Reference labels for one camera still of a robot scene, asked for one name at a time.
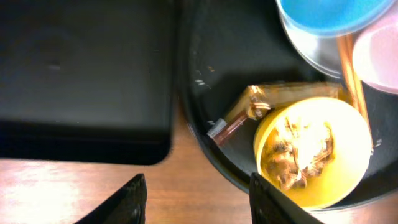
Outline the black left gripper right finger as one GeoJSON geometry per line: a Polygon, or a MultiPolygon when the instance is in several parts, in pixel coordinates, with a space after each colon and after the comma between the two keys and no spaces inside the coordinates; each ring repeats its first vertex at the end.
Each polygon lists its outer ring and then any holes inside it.
{"type": "Polygon", "coordinates": [[[254,172],[249,184],[249,203],[253,224],[322,224],[254,172]]]}

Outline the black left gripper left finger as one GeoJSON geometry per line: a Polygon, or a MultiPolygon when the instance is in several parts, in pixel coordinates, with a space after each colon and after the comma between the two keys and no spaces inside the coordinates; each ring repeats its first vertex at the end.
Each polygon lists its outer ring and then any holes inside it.
{"type": "Polygon", "coordinates": [[[137,174],[77,224],[145,224],[147,186],[137,174]]]}

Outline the yellow bowl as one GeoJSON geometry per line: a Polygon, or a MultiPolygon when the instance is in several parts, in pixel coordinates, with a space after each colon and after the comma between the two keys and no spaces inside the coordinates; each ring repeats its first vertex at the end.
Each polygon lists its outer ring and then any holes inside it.
{"type": "Polygon", "coordinates": [[[327,97],[309,98],[277,108],[259,123],[253,142],[258,174],[306,210],[327,208],[349,195],[368,169],[372,146],[371,132],[361,114],[348,103],[327,97]],[[326,123],[333,137],[334,160],[325,166],[320,176],[309,179],[306,187],[284,190],[267,173],[262,157],[265,145],[274,138],[277,122],[287,115],[326,123]]]}

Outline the gold candy wrapper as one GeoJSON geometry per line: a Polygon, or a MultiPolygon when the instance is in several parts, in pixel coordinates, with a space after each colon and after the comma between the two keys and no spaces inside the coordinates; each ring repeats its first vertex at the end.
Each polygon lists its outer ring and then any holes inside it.
{"type": "Polygon", "coordinates": [[[293,82],[274,85],[249,85],[224,118],[207,135],[221,146],[245,120],[259,120],[273,108],[313,97],[344,98],[344,88],[331,82],[293,82]]]}

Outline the wooden chopstick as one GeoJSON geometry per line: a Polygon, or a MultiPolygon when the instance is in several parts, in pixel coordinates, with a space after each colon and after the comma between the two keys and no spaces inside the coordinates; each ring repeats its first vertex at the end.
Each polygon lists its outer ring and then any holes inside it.
{"type": "Polygon", "coordinates": [[[366,99],[364,96],[361,79],[356,74],[353,67],[353,35],[342,35],[336,38],[338,52],[341,60],[343,77],[346,87],[351,94],[353,106],[359,111],[370,128],[366,99]]]}

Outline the blue cup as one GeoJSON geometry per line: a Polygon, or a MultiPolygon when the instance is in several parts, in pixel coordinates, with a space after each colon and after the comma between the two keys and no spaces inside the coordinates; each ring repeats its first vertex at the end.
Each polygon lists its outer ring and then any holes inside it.
{"type": "Polygon", "coordinates": [[[396,0],[277,0],[295,27],[313,35],[336,37],[356,32],[383,16],[396,0]]]}

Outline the food scraps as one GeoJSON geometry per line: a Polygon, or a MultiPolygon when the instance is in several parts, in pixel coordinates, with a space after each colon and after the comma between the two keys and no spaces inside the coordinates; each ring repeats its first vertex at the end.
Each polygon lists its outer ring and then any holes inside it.
{"type": "Polygon", "coordinates": [[[266,140],[262,170],[280,189],[305,188],[334,160],[334,138],[326,121],[281,118],[266,140]]]}

